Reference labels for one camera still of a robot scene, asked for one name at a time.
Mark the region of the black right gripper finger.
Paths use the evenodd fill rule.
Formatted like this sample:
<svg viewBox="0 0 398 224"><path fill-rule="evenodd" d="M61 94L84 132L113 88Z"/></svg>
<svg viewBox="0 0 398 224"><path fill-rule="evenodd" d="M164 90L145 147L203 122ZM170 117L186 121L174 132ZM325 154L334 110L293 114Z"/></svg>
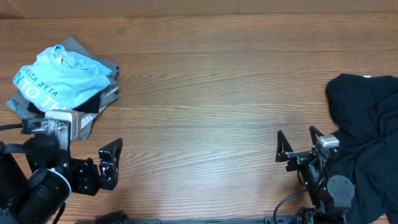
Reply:
<svg viewBox="0 0 398 224"><path fill-rule="evenodd" d="M319 137L323 136L323 133L321 133L315 126L310 126L309 131L312 139L312 144L316 146Z"/></svg>
<svg viewBox="0 0 398 224"><path fill-rule="evenodd" d="M277 132L277 151L275 155L276 162L285 162L290 158L290 154L293 153L293 149L286 139L282 131Z"/></svg>

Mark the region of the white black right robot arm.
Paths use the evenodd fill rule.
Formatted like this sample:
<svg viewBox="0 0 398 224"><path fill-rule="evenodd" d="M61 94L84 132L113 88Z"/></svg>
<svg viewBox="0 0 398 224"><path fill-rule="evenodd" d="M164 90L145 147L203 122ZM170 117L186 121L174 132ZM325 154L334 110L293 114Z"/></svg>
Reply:
<svg viewBox="0 0 398 224"><path fill-rule="evenodd" d="M355 186L343 175L326 173L326 162L336 154L340 142L334 135L324 135L316 127L309 127L312 148L294 152L282 131L277 132L276 162L286 162L286 171L296 171L301 191L283 199L274 209L272 223L346 223L346 213L352 208ZM300 208L288 218L277 215L287 201L308 193L312 207Z"/></svg>

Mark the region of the light blue printed t-shirt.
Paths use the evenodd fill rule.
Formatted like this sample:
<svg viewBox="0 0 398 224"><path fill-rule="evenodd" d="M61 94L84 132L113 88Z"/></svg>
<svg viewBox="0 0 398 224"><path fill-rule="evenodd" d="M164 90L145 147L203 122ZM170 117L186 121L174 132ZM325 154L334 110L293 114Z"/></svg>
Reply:
<svg viewBox="0 0 398 224"><path fill-rule="evenodd" d="M55 45L21 67L13 84L40 111L72 110L110 85L111 75L98 61Z"/></svg>

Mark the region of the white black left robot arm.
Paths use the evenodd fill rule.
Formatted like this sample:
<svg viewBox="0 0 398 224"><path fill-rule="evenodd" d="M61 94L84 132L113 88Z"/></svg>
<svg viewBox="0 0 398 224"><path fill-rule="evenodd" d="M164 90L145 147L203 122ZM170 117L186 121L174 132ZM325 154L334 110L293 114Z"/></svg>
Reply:
<svg viewBox="0 0 398 224"><path fill-rule="evenodd" d="M13 155L32 155L26 144L1 144L1 223L57 223L73 194L94 196L118 184L121 138L99 151L100 164L67 157L67 164L46 164L35 157L27 178Z"/></svg>

